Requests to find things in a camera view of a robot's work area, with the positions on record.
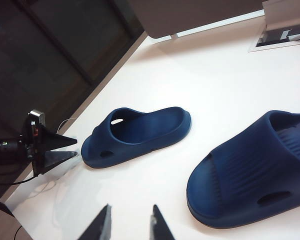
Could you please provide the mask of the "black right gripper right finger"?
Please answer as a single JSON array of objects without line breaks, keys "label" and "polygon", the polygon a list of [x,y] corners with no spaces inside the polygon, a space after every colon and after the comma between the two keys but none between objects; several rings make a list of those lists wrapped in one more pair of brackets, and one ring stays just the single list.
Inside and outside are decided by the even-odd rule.
[{"label": "black right gripper right finger", "polygon": [[160,209],[155,204],[152,208],[149,224],[150,240],[175,240],[169,226],[167,225]]}]

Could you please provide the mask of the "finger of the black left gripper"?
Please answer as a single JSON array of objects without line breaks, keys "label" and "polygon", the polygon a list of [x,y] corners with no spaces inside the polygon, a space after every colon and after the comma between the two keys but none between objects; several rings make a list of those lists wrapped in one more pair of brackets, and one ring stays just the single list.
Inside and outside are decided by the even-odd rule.
[{"label": "finger of the black left gripper", "polygon": [[46,151],[43,155],[41,173],[47,173],[77,155],[78,153],[76,151]]},{"label": "finger of the black left gripper", "polygon": [[53,133],[43,125],[38,128],[38,149],[40,152],[71,146],[77,142],[75,138]]}]

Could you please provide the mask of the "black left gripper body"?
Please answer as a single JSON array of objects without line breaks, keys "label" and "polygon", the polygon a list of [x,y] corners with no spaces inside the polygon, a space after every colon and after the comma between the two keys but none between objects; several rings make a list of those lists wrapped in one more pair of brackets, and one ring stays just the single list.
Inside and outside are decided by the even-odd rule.
[{"label": "black left gripper body", "polygon": [[21,128],[26,159],[31,162],[34,175],[39,175],[42,168],[42,151],[39,151],[40,125],[45,126],[44,117],[26,117]]}]

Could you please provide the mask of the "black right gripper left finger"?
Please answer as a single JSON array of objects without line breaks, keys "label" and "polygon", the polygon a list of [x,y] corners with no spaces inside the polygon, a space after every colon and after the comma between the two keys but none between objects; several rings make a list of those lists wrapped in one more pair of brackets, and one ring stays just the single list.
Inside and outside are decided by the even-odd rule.
[{"label": "black right gripper left finger", "polygon": [[109,204],[105,205],[78,239],[109,240],[112,228],[111,210]]}]

